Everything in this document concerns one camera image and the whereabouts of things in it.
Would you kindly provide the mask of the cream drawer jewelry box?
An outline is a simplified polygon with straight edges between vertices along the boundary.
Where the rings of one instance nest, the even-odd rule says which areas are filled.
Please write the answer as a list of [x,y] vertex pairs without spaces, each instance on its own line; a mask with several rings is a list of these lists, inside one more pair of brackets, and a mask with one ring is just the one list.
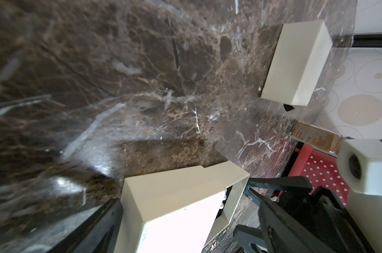
[[231,223],[249,177],[226,161],[126,178],[114,251],[200,253]]

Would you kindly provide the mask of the gold pearl earring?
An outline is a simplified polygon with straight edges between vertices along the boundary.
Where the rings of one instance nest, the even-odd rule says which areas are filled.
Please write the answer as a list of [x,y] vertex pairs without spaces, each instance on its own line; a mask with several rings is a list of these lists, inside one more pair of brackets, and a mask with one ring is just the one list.
[[227,200],[227,194],[224,194],[223,199],[222,199],[222,203],[220,204],[220,207],[219,207],[220,210],[224,209],[226,200]]

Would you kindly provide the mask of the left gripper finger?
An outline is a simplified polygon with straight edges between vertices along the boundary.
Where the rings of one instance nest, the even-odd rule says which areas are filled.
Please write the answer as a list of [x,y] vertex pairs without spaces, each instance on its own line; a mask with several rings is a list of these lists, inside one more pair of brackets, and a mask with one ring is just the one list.
[[118,198],[109,200],[49,252],[112,253],[122,215],[120,200]]

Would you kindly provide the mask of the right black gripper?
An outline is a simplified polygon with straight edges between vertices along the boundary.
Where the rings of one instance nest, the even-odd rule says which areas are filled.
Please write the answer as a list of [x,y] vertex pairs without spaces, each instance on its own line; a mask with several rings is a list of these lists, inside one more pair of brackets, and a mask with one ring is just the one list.
[[237,225],[246,253],[372,253],[335,193],[303,176],[249,178],[243,194],[258,206],[260,227]]

